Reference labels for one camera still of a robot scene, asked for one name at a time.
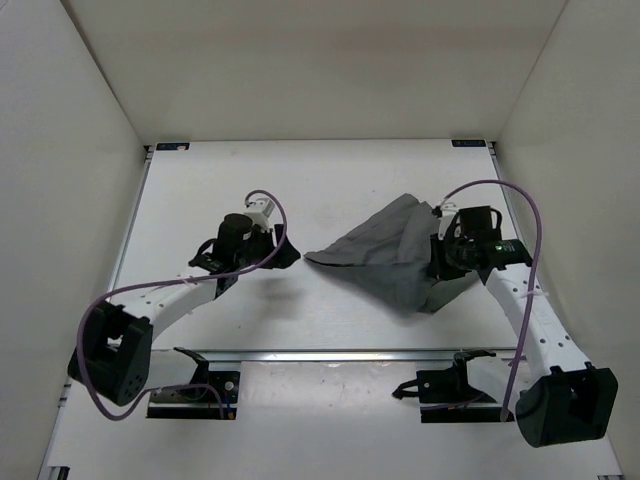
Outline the grey pleated skirt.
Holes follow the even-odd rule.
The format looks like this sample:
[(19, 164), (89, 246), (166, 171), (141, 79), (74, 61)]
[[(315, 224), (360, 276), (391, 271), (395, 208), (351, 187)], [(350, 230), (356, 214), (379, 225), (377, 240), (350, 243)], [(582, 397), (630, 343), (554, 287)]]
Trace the grey pleated skirt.
[(478, 282), (427, 275), (430, 236), (439, 221), (432, 207), (405, 193), (369, 219), (304, 259), (333, 279), (349, 283), (401, 313), (434, 313)]

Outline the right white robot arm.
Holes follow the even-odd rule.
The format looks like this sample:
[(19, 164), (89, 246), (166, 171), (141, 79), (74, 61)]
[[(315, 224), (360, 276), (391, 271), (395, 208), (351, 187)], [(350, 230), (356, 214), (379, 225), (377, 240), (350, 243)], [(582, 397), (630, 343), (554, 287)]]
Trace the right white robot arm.
[(573, 342), (537, 282), (524, 244), (503, 238), (501, 213), (450, 202), (433, 213), (438, 230), (430, 238), (429, 275), (445, 281), (477, 274), (518, 337), (511, 362), (488, 350), (455, 355), (456, 369), (448, 376), (452, 395), (467, 401), (481, 392), (504, 403), (535, 448), (603, 438), (617, 379)]

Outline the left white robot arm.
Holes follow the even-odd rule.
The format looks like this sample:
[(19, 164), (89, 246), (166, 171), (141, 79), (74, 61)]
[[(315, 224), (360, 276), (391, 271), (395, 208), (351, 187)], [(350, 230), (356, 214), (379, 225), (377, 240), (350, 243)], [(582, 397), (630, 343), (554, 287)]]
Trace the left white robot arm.
[(156, 351), (154, 342), (240, 277), (287, 269), (300, 258), (285, 223), (271, 225), (264, 214), (226, 215), (216, 236), (203, 242), (173, 279), (122, 287), (95, 302), (80, 322), (69, 376), (98, 405), (135, 406), (156, 391), (216, 396), (204, 357), (186, 347)]

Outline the right blue corner label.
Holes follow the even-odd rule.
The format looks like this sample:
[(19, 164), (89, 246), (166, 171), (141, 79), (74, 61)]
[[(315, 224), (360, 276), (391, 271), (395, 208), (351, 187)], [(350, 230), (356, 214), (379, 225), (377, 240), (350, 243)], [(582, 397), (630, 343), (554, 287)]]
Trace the right blue corner label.
[(485, 148), (486, 142), (482, 139), (452, 139), (454, 148)]

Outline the blue corner label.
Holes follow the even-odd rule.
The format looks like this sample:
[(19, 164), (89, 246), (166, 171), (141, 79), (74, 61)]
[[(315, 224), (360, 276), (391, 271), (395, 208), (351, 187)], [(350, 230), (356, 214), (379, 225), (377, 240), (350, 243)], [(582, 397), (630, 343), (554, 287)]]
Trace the blue corner label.
[(189, 148), (189, 142), (160, 142), (155, 146), (156, 151), (186, 151)]
[(485, 148), (486, 142), (482, 139), (452, 139), (454, 148)]

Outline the left blue corner label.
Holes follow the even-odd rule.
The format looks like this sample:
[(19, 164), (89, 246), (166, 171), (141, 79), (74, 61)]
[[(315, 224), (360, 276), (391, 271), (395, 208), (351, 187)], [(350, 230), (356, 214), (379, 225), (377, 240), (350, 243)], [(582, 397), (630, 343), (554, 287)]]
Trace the left blue corner label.
[(156, 151), (186, 151), (189, 148), (189, 142), (160, 142), (155, 146)]

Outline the front aluminium rail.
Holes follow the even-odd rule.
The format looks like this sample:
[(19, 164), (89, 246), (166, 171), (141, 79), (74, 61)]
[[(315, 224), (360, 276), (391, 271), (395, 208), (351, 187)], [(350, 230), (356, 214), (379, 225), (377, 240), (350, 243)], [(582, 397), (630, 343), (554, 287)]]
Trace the front aluminium rail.
[(205, 350), (200, 354), (211, 362), (439, 362), (453, 359), (456, 350)]

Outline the aluminium rail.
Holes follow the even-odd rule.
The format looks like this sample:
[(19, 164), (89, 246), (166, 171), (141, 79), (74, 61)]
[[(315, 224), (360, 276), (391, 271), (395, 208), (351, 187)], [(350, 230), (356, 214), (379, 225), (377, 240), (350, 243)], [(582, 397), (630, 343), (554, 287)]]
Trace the aluminium rail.
[(154, 144), (144, 144), (143, 156), (134, 163), (131, 175), (121, 181), (117, 215), (109, 230), (109, 243), (103, 263), (105, 270), (95, 290), (96, 298), (117, 286), (155, 149)]
[(439, 362), (453, 359), (456, 350), (205, 350), (200, 354), (211, 362)]

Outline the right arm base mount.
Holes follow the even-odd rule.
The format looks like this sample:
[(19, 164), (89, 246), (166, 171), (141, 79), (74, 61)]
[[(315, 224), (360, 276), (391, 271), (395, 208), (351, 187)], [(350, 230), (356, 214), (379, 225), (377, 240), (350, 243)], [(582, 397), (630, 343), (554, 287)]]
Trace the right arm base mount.
[(512, 357), (506, 350), (464, 349), (444, 359), (424, 360), (391, 396), (416, 401), (423, 424), (501, 423), (501, 399), (470, 384), (468, 367), (481, 360), (497, 360), (499, 366), (509, 368)]

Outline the left aluminium rail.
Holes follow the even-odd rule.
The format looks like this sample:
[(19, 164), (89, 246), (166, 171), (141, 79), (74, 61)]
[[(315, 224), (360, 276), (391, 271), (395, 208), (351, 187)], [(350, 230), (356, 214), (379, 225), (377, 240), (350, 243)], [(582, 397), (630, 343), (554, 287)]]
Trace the left aluminium rail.
[(131, 175), (121, 181), (117, 215), (109, 230), (109, 243), (103, 263), (105, 270), (95, 290), (96, 298), (117, 286), (155, 149), (154, 144), (144, 144), (143, 156), (134, 163)]

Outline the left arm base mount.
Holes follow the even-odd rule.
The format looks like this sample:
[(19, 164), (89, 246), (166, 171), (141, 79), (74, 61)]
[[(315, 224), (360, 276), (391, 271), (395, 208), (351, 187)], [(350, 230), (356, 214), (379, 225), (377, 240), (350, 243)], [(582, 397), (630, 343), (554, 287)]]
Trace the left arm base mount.
[(145, 388), (149, 419), (222, 420), (237, 418), (241, 373), (218, 366), (182, 347), (151, 355)]

